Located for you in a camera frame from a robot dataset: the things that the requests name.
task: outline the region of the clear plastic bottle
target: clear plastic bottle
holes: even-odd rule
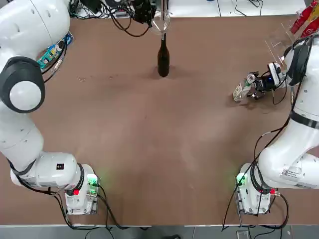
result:
[[[233,93],[234,101],[240,102],[244,99],[250,91],[251,84],[255,81],[255,78],[255,75],[250,73],[247,78],[245,78],[242,82],[239,82]]]

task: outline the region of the black bottle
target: black bottle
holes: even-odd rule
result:
[[[158,73],[166,77],[169,73],[169,51],[166,46],[166,33],[161,36],[160,50],[158,53]]]

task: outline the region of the brown tabletop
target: brown tabletop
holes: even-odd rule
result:
[[[273,61],[264,40],[288,19],[174,19],[165,79],[156,70],[159,36],[132,38],[110,20],[71,21],[75,41],[31,114],[44,150],[90,164],[123,225],[221,224],[234,176],[252,161],[258,136],[280,127],[290,108],[288,99],[273,106],[271,95],[236,104],[231,94],[249,71]],[[64,223],[53,198],[11,182],[3,156],[0,174],[0,224]],[[280,191],[290,203],[289,224],[319,224],[319,191]],[[97,216],[72,221],[103,224],[104,212],[100,204]],[[277,200],[270,214],[243,223],[280,224],[284,215]],[[227,224],[238,223],[233,202]]]

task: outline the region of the small bottle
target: small bottle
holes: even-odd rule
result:
[[[255,81],[256,77],[254,74],[248,74],[242,82],[239,82],[238,86],[234,90],[233,97],[236,102],[240,102],[248,94],[251,89],[251,84]]]
[[[166,46],[166,33],[161,36],[160,50],[158,53],[158,73],[166,77],[169,73],[169,51]]]

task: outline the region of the green light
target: green light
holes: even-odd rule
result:
[[[88,174],[88,184],[93,185],[97,184],[98,182],[98,177],[95,174]]]
[[[244,176],[244,173],[239,173],[236,178],[237,178],[237,184],[239,186],[246,184],[246,177]]]

